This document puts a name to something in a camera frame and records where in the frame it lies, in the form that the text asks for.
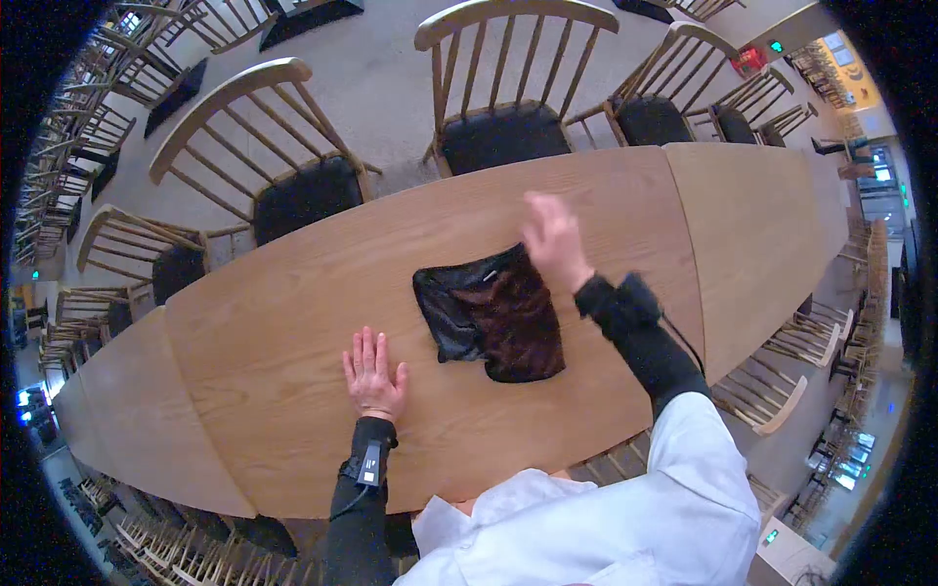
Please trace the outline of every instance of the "left hand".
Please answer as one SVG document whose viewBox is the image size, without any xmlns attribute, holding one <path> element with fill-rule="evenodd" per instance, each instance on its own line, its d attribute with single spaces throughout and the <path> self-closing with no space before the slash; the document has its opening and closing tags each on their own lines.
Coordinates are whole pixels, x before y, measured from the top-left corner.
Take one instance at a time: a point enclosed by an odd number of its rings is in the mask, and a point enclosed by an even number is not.
<svg viewBox="0 0 938 586">
<path fill-rule="evenodd" d="M 371 328 L 352 336 L 352 355 L 342 353 L 349 397 L 361 417 L 380 417 L 391 423 L 404 411 L 408 368 L 398 364 L 394 381 L 387 374 L 387 337 L 378 334 L 375 345 Z"/>
</svg>

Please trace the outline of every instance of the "brown velvet fabric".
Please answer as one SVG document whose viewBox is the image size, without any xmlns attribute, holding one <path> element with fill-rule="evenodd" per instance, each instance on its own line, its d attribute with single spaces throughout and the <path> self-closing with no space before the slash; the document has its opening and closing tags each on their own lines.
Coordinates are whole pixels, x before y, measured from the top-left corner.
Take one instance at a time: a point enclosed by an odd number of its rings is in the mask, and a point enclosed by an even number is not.
<svg viewBox="0 0 938 586">
<path fill-rule="evenodd" d="M 564 369 L 551 293 L 524 246 L 473 263 L 421 269 L 416 299 L 440 362 L 485 358 L 499 383 L 530 383 Z"/>
</svg>

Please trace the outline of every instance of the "black seat cushion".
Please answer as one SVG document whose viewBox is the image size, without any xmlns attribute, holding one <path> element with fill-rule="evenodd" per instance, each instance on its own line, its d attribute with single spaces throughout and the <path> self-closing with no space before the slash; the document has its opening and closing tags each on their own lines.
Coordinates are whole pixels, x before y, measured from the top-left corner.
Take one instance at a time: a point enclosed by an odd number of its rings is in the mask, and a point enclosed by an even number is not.
<svg viewBox="0 0 938 586">
<path fill-rule="evenodd" d="M 190 240 L 198 243 L 193 236 Z M 166 300 L 205 276 L 204 253 L 181 244 L 163 250 L 153 261 L 153 302 L 166 305 Z"/>
<path fill-rule="evenodd" d="M 613 100 L 613 112 L 622 99 Z M 629 146 L 693 143 L 694 136 L 674 103 L 661 96 L 632 98 L 615 117 Z"/>
<path fill-rule="evenodd" d="M 763 137 L 763 143 L 769 146 L 785 147 L 785 139 L 781 138 L 781 133 L 771 122 L 766 122 L 759 127 L 759 134 Z"/>
<path fill-rule="evenodd" d="M 440 150 L 454 175 L 571 153 L 550 108 L 523 102 L 472 114 L 443 127 Z"/>
<path fill-rule="evenodd" d="M 736 108 L 716 106 L 717 123 L 723 131 L 723 138 L 727 143 L 758 144 L 756 135 L 749 127 L 746 115 Z"/>
<path fill-rule="evenodd" d="M 361 204 L 352 162 L 343 156 L 327 158 L 261 193 L 254 208 L 257 246 Z"/>
<path fill-rule="evenodd" d="M 117 338 L 118 334 L 131 325 L 133 316 L 130 315 L 130 306 L 112 301 L 108 306 L 108 329 L 111 331 L 111 338 Z"/>
<path fill-rule="evenodd" d="M 290 532 L 275 518 L 258 515 L 255 518 L 232 517 L 232 521 L 234 530 L 258 548 L 288 558 L 296 557 L 296 545 Z"/>
</svg>

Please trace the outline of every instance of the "right hand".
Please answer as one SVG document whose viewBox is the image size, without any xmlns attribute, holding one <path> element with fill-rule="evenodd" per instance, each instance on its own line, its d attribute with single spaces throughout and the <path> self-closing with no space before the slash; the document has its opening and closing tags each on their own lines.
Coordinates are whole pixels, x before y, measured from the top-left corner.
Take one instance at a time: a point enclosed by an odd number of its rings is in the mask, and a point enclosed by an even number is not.
<svg viewBox="0 0 938 586">
<path fill-rule="evenodd" d="M 404 411 L 407 396 L 408 368 L 398 364 L 392 382 L 387 372 L 387 337 L 378 334 L 377 344 L 371 328 L 362 328 L 352 336 L 352 354 L 342 353 L 349 398 L 360 417 L 380 417 L 391 423 Z"/>
<path fill-rule="evenodd" d="M 524 200 L 533 220 L 522 227 L 531 263 L 544 278 L 575 294 L 596 273 L 583 254 L 577 217 L 555 195 L 528 191 Z"/>
</svg>

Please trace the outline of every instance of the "wood grain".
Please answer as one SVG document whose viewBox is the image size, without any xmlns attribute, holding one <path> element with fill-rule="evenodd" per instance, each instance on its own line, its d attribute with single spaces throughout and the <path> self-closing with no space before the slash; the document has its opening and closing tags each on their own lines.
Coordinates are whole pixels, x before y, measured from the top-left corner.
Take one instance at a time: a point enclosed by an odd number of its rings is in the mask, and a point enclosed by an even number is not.
<svg viewBox="0 0 938 586">
<path fill-rule="evenodd" d="M 98 472 L 113 476 L 117 468 L 98 436 L 97 426 L 92 425 L 93 410 L 79 375 L 69 377 L 53 398 L 53 410 L 72 456 Z"/>
<path fill-rule="evenodd" d="M 422 508 L 434 493 L 474 498 L 526 467 L 564 469 L 651 424 L 647 395 L 568 293 L 553 296 L 567 360 L 556 377 L 502 384 L 481 362 L 436 361 L 412 275 L 514 245 L 528 189 L 567 199 L 598 270 L 615 282 L 642 271 L 703 347 L 687 224 L 657 147 L 526 161 L 342 212 L 206 275 L 166 306 L 196 411 L 260 513 L 328 515 L 356 420 L 340 353 L 366 324 L 387 333 L 391 361 L 412 373 L 389 513 Z"/>
<path fill-rule="evenodd" d="M 674 143 L 664 151 L 693 243 L 713 384 L 814 291 L 836 256 L 828 224 L 845 225 L 846 216 L 827 205 L 819 216 L 800 151 L 731 143 Z"/>
<path fill-rule="evenodd" d="M 158 307 L 80 371 L 111 475 L 176 503 L 253 517 L 192 408 Z"/>
</svg>

